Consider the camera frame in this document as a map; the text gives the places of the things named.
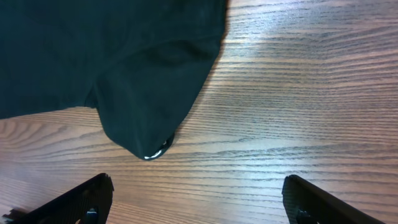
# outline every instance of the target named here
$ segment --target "dark fabric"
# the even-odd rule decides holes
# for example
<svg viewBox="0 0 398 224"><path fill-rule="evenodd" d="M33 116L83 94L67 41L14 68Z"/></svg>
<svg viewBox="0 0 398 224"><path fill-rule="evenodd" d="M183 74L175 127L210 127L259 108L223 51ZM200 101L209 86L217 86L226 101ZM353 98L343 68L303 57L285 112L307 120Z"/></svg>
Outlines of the dark fabric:
<svg viewBox="0 0 398 224"><path fill-rule="evenodd" d="M225 7L0 0L0 119L89 106L114 142L159 157L218 56Z"/></svg>

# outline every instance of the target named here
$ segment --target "folded fabric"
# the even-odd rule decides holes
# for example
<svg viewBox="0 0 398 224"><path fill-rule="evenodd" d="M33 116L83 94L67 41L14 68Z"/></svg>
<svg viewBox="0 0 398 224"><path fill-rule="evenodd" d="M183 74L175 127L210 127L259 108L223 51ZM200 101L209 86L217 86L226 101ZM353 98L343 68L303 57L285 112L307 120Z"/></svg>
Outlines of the folded fabric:
<svg viewBox="0 0 398 224"><path fill-rule="evenodd" d="M105 133L161 156L220 51L225 0L0 0L0 119L97 108Z"/></svg>

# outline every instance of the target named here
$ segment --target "fabric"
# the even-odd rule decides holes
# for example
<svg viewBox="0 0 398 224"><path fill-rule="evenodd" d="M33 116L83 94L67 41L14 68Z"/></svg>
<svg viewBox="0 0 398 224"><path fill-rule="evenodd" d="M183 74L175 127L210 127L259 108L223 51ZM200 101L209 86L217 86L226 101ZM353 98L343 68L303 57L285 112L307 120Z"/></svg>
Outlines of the fabric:
<svg viewBox="0 0 398 224"><path fill-rule="evenodd" d="M97 108L105 133L159 157L220 51L225 0L0 0L0 119Z"/></svg>

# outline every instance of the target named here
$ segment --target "wooden table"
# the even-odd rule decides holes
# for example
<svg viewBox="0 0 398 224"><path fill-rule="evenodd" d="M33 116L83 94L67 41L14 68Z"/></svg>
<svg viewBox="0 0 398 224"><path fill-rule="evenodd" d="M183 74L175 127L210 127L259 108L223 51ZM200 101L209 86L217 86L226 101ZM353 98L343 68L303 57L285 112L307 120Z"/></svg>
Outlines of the wooden table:
<svg viewBox="0 0 398 224"><path fill-rule="evenodd" d="M108 223L287 223L298 174L398 223L398 1L232 0L221 57L164 156L140 161L95 110L0 121L0 213L100 173Z"/></svg>

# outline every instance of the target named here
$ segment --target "brown wooden background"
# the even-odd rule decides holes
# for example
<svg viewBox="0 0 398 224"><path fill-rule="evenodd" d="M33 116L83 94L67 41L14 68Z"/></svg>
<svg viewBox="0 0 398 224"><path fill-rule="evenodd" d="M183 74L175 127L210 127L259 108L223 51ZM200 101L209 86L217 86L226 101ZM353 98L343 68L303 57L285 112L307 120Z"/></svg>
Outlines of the brown wooden background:
<svg viewBox="0 0 398 224"><path fill-rule="evenodd" d="M100 173L108 223L287 223L298 174L398 223L398 1L232 0L222 57L164 156L135 158L95 110L0 121L0 214Z"/></svg>

